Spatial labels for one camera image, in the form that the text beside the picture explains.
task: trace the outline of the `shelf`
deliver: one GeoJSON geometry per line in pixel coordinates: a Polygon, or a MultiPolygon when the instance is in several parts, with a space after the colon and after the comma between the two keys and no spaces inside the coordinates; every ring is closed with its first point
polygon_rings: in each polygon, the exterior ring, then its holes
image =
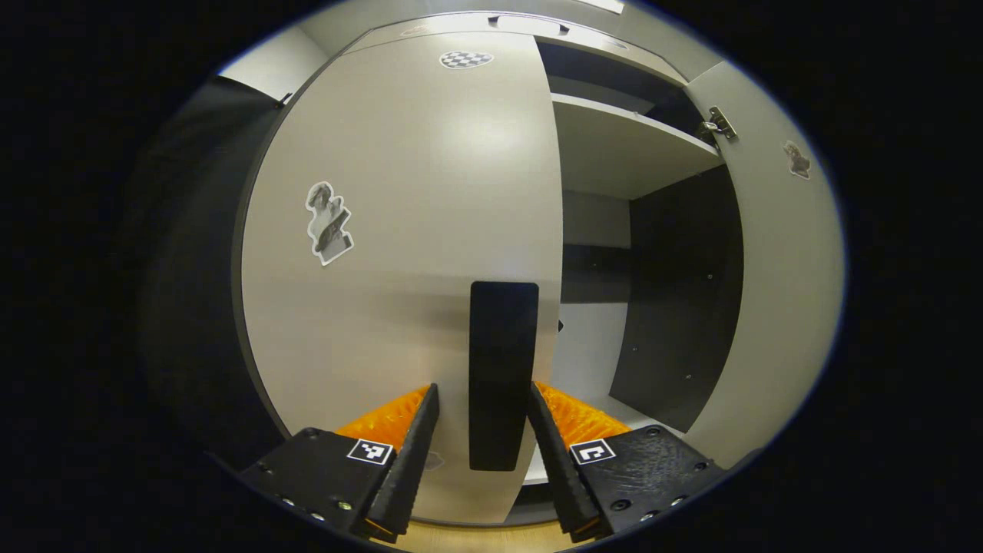
{"type": "Polygon", "coordinates": [[[635,200],[723,164],[665,123],[555,92],[552,101],[564,190],[635,200]]]}

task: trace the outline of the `cabinet door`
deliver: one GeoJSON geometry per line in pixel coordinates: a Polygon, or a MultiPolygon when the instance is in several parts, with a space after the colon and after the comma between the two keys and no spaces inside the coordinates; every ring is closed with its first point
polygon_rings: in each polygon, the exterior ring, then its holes
{"type": "Polygon", "coordinates": [[[706,119],[717,106],[737,133],[717,143],[740,209],[740,311],[717,385],[686,434],[730,466],[781,430],[823,368],[842,303],[843,239],[820,160],[766,92],[727,62],[686,91],[706,119]]]}
{"type": "Polygon", "coordinates": [[[533,378],[549,380],[559,313],[559,154],[531,36],[443,33],[335,60],[295,100],[261,162],[243,237],[242,293],[262,384],[290,432],[333,430],[431,382],[440,419],[414,516],[502,522],[514,471],[468,459],[468,329],[475,280],[540,289],[533,378]],[[442,54],[494,56],[447,69],[442,54]],[[309,190],[351,211],[354,247],[322,266],[309,190]]]}

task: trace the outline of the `door hinge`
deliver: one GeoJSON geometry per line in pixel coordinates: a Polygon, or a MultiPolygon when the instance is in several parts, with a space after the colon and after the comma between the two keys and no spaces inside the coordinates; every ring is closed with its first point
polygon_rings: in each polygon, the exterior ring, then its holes
{"type": "Polygon", "coordinates": [[[723,116],[721,109],[713,106],[710,108],[710,121],[700,123],[699,128],[696,130],[696,136],[710,146],[716,146],[717,141],[714,140],[715,133],[724,135],[728,139],[737,138],[737,132],[730,126],[727,118],[723,116]]]}

